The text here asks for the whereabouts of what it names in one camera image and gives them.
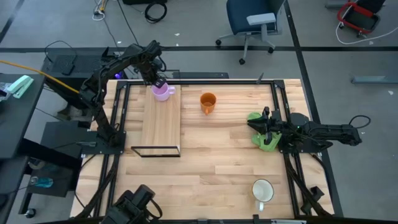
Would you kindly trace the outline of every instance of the wooden cutting board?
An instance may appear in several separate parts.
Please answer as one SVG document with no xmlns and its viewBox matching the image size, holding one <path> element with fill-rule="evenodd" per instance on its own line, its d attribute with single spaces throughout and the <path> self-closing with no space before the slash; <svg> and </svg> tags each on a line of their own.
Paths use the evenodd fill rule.
<svg viewBox="0 0 398 224">
<path fill-rule="evenodd" d="M 141 146 L 177 146 L 180 148 L 181 86 L 167 101 L 155 99 L 151 86 L 146 88 Z M 178 154 L 176 149 L 141 149 L 140 154 Z"/>
</svg>

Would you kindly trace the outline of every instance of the orange mug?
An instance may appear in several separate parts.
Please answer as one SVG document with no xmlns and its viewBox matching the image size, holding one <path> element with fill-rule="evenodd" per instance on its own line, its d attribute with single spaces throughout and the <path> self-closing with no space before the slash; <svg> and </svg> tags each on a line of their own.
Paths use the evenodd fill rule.
<svg viewBox="0 0 398 224">
<path fill-rule="evenodd" d="M 214 107 L 216 106 L 217 98 L 212 93 L 205 93 L 200 97 L 200 106 L 201 110 L 205 115 L 209 115 L 213 112 Z"/>
</svg>

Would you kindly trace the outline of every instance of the white mug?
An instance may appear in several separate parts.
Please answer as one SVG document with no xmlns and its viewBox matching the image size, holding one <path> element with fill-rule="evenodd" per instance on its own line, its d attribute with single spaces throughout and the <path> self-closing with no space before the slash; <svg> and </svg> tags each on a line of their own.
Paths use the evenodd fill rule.
<svg viewBox="0 0 398 224">
<path fill-rule="evenodd" d="M 264 202 L 269 202 L 274 196 L 274 188 L 268 180 L 259 179 L 253 184 L 253 196 L 256 198 L 256 208 L 262 212 Z"/>
</svg>

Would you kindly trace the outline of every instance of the green object on desk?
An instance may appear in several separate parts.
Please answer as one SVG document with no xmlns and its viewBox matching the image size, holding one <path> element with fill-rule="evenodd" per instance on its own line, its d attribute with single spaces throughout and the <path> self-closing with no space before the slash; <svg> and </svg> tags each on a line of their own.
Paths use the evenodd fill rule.
<svg viewBox="0 0 398 224">
<path fill-rule="evenodd" d="M 248 120 L 260 117 L 261 117 L 260 113 L 253 112 L 249 114 Z M 251 142 L 259 146 L 259 148 L 265 152 L 275 152 L 276 146 L 278 145 L 278 142 L 280 140 L 280 137 L 282 137 L 282 134 L 281 133 L 277 134 L 275 132 L 272 132 L 271 135 L 272 135 L 272 141 L 268 145 L 264 144 L 264 141 L 267 140 L 267 136 L 265 134 L 260 134 L 260 133 L 253 134 L 253 136 L 251 137 Z"/>
<path fill-rule="evenodd" d="M 30 87 L 30 84 L 32 84 L 33 78 L 24 75 L 20 77 L 17 81 L 15 81 L 11 86 L 7 88 L 7 91 L 9 93 L 13 93 L 13 96 L 17 99 L 19 99 L 25 91 Z"/>
</svg>

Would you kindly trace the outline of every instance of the black desk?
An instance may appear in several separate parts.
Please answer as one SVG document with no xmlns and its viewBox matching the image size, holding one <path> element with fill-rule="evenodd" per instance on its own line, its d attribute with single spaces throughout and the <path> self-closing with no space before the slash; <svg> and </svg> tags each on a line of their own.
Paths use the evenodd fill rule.
<svg viewBox="0 0 398 224">
<path fill-rule="evenodd" d="M 12 83 L 21 76 L 0 74 L 0 82 Z M 0 223 L 7 221 L 29 157 L 70 169 L 76 175 L 81 166 L 81 159 L 78 157 L 24 139 L 44 83 L 42 75 L 29 76 L 34 81 L 20 99 L 10 96 L 8 100 L 0 102 L 0 194 L 7 194 L 8 197 L 6 204 L 0 209 Z M 54 141 L 57 140 L 55 136 L 51 137 Z"/>
</svg>

